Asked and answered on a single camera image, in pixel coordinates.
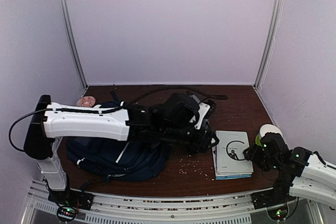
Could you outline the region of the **navy blue student backpack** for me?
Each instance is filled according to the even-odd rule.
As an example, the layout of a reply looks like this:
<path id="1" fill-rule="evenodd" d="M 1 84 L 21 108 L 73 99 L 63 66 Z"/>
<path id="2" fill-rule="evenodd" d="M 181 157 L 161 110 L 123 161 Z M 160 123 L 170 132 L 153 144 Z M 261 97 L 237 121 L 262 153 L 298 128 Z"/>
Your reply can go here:
<path id="1" fill-rule="evenodd" d="M 77 167 L 100 176 L 83 183 L 80 190 L 85 191 L 89 185 L 100 182 L 143 182 L 157 177 L 166 166 L 171 146 L 98 137 L 69 137 L 66 150 L 68 159 Z"/>

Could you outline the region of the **red white patterned bowl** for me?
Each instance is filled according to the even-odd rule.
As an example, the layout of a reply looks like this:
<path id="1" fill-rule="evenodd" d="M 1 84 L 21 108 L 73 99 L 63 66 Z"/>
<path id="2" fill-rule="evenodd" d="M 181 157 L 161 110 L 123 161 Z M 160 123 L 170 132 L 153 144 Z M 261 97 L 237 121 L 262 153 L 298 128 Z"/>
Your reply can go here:
<path id="1" fill-rule="evenodd" d="M 96 99 L 93 96 L 84 96 L 80 98 L 76 106 L 92 108 L 96 103 Z"/>

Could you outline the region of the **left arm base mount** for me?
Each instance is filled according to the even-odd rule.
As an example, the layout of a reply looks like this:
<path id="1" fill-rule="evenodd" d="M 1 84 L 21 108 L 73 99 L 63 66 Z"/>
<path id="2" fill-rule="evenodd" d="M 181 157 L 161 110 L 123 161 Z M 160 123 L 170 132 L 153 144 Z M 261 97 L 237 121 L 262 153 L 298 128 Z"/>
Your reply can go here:
<path id="1" fill-rule="evenodd" d="M 80 210 L 90 210 L 94 195 L 82 191 L 72 190 L 66 187 L 64 191 L 55 191 L 46 182 L 49 192 L 48 200 L 57 206 L 56 217 L 61 223 L 69 223 L 76 219 Z"/>

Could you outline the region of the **grey fabric pouch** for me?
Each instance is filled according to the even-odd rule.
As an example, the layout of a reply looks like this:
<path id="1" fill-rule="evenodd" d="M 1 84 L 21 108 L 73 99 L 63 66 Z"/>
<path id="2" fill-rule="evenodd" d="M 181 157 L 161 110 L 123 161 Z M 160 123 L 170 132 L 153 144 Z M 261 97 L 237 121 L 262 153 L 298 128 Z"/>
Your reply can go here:
<path id="1" fill-rule="evenodd" d="M 186 94 L 191 97 L 193 100 L 195 100 L 198 104 L 204 103 L 204 104 L 208 104 L 209 98 L 208 97 L 204 97 L 204 98 L 199 98 L 195 93 L 191 92 L 191 91 L 186 91 Z"/>

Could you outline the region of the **right aluminium corner post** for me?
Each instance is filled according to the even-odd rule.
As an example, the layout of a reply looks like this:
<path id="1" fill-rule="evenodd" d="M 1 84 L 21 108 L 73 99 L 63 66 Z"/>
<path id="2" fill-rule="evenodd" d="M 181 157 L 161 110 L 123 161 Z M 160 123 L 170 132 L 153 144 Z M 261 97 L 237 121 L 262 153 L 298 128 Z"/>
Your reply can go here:
<path id="1" fill-rule="evenodd" d="M 257 77 L 254 83 L 254 88 L 257 92 L 262 89 L 262 84 L 267 74 L 271 54 L 275 44 L 275 35 L 280 22 L 282 6 L 284 0 L 274 0 L 267 38 L 262 53 L 261 62 L 259 65 Z"/>

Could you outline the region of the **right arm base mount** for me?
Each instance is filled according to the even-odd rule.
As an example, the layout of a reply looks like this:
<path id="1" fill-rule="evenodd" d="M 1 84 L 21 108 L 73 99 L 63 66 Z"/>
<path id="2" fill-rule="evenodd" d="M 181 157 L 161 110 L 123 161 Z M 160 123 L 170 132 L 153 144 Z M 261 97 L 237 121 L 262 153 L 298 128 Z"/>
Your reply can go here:
<path id="1" fill-rule="evenodd" d="M 275 182 L 271 189 L 252 193 L 254 209 L 266 209 L 272 221 L 286 221 L 293 216 L 299 205 L 299 197 L 289 195 L 289 185 Z"/>

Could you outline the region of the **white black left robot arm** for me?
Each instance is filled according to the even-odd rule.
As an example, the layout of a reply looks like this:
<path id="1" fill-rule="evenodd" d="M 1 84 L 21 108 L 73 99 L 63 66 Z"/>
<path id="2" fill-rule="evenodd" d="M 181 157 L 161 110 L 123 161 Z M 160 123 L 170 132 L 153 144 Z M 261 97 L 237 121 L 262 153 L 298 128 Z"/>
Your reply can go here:
<path id="1" fill-rule="evenodd" d="M 69 189 L 69 177 L 57 155 L 57 138 L 184 145 L 192 154 L 205 153 L 219 143 L 207 124 L 215 107 L 212 100 L 201 102 L 185 93 L 174 93 L 162 104 L 121 102 L 114 108 L 67 106 L 42 95 L 31 117 L 24 152 L 37 161 L 56 198 L 71 205 L 75 192 Z"/>

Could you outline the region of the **left aluminium corner post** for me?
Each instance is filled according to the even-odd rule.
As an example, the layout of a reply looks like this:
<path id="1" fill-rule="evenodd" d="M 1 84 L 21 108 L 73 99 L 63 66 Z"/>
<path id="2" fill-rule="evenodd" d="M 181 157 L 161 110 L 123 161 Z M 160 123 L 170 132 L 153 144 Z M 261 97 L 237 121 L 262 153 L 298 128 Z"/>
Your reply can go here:
<path id="1" fill-rule="evenodd" d="M 72 58 L 73 58 L 74 64 L 75 64 L 75 69 L 76 69 L 77 74 L 79 76 L 81 85 L 82 85 L 83 89 L 85 90 L 85 89 L 88 88 L 88 84 L 87 84 L 87 81 L 86 81 L 86 78 L 85 78 L 85 75 L 84 75 L 82 64 L 81 64 L 80 59 L 79 59 L 78 49 L 77 49 L 77 46 L 76 46 L 74 32 L 73 32 L 72 25 L 71 25 L 67 0 L 60 0 L 60 6 L 61 6 L 62 15 L 63 15 L 64 23 L 65 23 L 66 35 L 67 35 L 67 39 L 68 39 L 68 42 L 69 42 L 71 55 L 72 55 Z"/>

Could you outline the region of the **aluminium corner post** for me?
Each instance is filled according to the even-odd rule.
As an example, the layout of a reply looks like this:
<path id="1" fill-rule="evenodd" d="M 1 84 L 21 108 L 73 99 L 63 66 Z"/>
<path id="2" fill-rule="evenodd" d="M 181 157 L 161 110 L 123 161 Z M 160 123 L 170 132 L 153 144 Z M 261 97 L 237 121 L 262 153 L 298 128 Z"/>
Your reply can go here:
<path id="1" fill-rule="evenodd" d="M 83 89 L 85 90 L 85 89 L 88 88 L 88 84 L 87 84 L 87 81 L 86 81 L 86 78 L 85 78 L 85 75 L 84 75 L 82 64 L 81 64 L 80 59 L 79 59 L 78 49 L 77 49 L 77 46 L 76 46 L 74 32 L 73 32 L 72 25 L 71 25 L 67 0 L 60 0 L 60 6 L 61 6 L 62 15 L 63 15 L 64 23 L 65 23 L 66 35 L 67 35 L 67 39 L 68 39 L 68 42 L 69 42 L 71 55 L 72 55 L 72 58 L 73 58 L 74 64 L 75 64 L 75 69 L 76 69 L 77 74 L 79 76 L 81 85 L 82 85 Z"/>
<path id="2" fill-rule="evenodd" d="M 254 88 L 257 92 L 262 89 L 262 84 L 267 74 L 271 54 L 275 44 L 275 35 L 280 22 L 282 6 L 284 0 L 274 0 L 267 38 L 262 53 L 261 62 L 259 65 L 257 77 L 254 83 Z"/>

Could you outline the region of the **aluminium front rail frame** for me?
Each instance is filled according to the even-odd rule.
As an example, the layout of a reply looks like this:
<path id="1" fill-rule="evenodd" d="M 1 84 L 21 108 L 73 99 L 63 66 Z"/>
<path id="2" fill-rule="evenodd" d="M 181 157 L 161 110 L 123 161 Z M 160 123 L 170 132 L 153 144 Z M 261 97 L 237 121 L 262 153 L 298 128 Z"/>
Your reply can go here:
<path id="1" fill-rule="evenodd" d="M 198 197 L 132 197 L 94 193 L 89 210 L 72 223 L 278 223 L 277 209 L 289 210 L 284 223 L 326 223 L 319 204 L 300 198 L 256 209 L 252 192 Z"/>

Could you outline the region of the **lime green plate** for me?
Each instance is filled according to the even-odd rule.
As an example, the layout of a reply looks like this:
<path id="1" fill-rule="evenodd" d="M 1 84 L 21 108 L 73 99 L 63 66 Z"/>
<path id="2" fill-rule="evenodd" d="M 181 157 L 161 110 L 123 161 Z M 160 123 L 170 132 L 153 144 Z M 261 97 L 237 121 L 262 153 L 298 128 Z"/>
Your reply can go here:
<path id="1" fill-rule="evenodd" d="M 259 134 L 255 138 L 255 143 L 256 143 L 256 145 L 262 146 Z"/>

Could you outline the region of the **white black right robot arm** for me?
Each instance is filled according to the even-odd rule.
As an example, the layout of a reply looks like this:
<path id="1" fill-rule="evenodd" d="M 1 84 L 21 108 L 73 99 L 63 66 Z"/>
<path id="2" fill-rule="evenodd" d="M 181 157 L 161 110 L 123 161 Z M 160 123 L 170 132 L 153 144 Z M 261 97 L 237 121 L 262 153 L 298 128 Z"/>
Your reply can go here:
<path id="1" fill-rule="evenodd" d="M 279 133 L 266 133 L 243 152 L 264 172 L 278 171 L 272 189 L 251 195 L 256 209 L 305 198 L 335 208 L 335 165 L 303 147 L 289 149 Z"/>

